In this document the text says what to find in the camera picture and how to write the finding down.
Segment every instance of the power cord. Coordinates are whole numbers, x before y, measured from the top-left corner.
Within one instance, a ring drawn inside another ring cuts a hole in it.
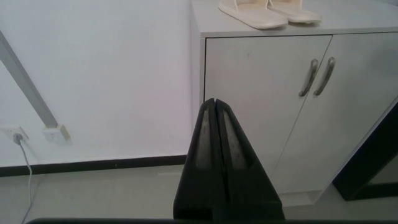
[[[26,211],[26,213],[24,215],[24,219],[22,219],[22,222],[21,222],[22,224],[24,224],[25,223],[25,219],[26,219],[27,215],[29,214],[30,209],[32,208],[32,197],[31,197],[31,194],[30,194],[30,181],[32,180],[32,168],[29,165],[29,162],[28,162],[27,157],[26,157],[25,149],[24,149],[24,147],[22,146],[22,143],[21,143],[21,140],[23,140],[24,137],[21,134],[15,133],[13,135],[13,138],[14,138],[15,144],[17,144],[19,147],[21,147],[22,153],[24,154],[24,158],[25,158],[25,162],[26,162],[27,168],[29,169],[29,180],[28,180],[28,183],[27,183],[27,188],[28,188],[28,193],[29,193],[29,208],[27,209],[27,211]]]

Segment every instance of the cabinet door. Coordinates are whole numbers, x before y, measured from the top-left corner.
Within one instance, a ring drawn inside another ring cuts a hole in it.
[[[232,107],[268,175],[274,171],[304,97],[311,61],[331,36],[207,39],[205,99]]]
[[[398,33],[334,35],[272,181],[279,193],[323,190],[398,95]],[[336,58],[319,96],[327,61]]]

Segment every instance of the gray floor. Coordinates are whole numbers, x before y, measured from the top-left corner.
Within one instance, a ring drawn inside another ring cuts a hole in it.
[[[35,218],[172,218],[182,166],[35,175]],[[27,176],[0,178],[0,222],[21,223]],[[398,220],[398,198],[345,202],[330,187],[314,206],[284,208],[288,219]]]

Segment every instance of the white cabinet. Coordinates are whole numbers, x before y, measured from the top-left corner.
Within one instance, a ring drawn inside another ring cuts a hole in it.
[[[397,40],[398,33],[333,36],[272,176],[278,192],[323,190],[345,165],[398,96]],[[315,96],[331,57],[334,70]]]
[[[312,72],[311,61],[322,60],[330,39],[323,35],[207,41],[205,99],[219,98],[232,107],[268,176],[304,102],[299,93]]]
[[[193,120],[227,102],[284,205],[315,202],[398,96],[398,7],[304,3],[321,24],[256,30],[192,1]]]

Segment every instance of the cabinet top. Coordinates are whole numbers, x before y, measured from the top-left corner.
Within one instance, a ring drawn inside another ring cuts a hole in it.
[[[218,0],[192,0],[191,17],[200,37],[253,37],[398,32],[398,7],[372,0],[303,0],[303,8],[322,15],[319,25],[291,23],[257,30],[218,9]]]

